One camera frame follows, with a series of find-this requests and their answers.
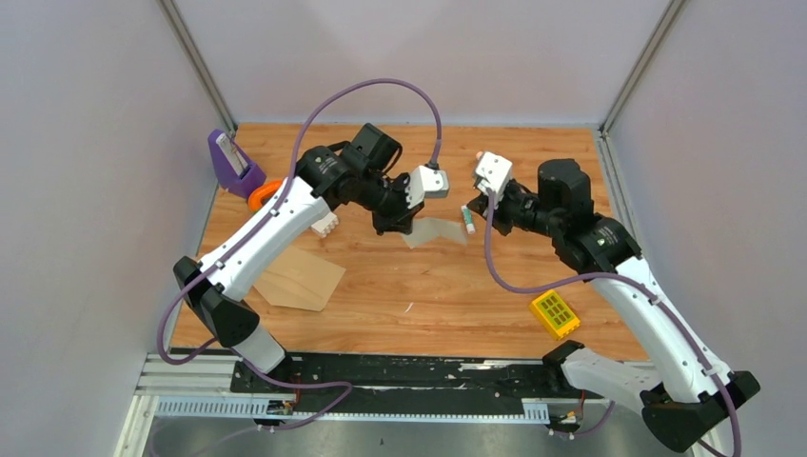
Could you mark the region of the beige letter paper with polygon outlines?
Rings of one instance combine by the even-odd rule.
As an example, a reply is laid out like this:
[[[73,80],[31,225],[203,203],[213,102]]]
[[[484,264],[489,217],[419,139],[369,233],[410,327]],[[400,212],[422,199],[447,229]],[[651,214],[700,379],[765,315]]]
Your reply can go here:
[[[467,234],[464,225],[439,218],[425,217],[415,219],[412,230],[402,235],[404,242],[410,248],[442,238],[450,242],[466,246]]]

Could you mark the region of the brown paper envelope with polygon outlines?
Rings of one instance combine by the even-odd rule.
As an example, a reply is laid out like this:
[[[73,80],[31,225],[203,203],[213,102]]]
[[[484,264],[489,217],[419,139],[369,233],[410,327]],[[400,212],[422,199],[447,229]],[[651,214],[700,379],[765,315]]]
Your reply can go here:
[[[345,268],[290,246],[258,277],[253,288],[272,306],[320,312],[344,273]]]

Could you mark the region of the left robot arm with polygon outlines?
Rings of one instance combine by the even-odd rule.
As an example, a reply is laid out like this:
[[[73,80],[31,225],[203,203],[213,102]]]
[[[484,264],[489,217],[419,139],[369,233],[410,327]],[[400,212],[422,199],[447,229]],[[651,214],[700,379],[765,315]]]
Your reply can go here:
[[[419,166],[390,178],[400,143],[371,124],[351,141],[317,146],[292,163],[281,188],[222,245],[199,261],[180,259],[173,272],[180,299],[213,336],[249,361],[255,381],[269,393],[291,381],[285,349],[260,323],[246,296],[259,276],[301,234],[339,206],[355,203],[371,214],[377,234],[409,234],[429,184],[441,189],[439,171]]]

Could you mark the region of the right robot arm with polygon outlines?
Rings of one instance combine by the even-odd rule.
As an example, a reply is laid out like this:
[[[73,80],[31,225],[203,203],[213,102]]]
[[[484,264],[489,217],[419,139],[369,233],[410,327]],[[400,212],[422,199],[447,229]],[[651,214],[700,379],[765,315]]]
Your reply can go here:
[[[479,194],[469,208],[484,218],[486,232],[521,229],[548,237],[572,281],[590,285],[611,305],[652,362],[641,370],[566,342],[544,356],[547,391],[563,398],[579,389],[609,399],[637,413],[659,442],[679,453],[728,423],[740,455],[738,409],[758,394],[756,377],[729,368],[696,335],[628,229],[595,211],[590,177],[575,160],[541,163],[536,190],[519,183],[512,168],[493,152],[477,156],[472,175]]]

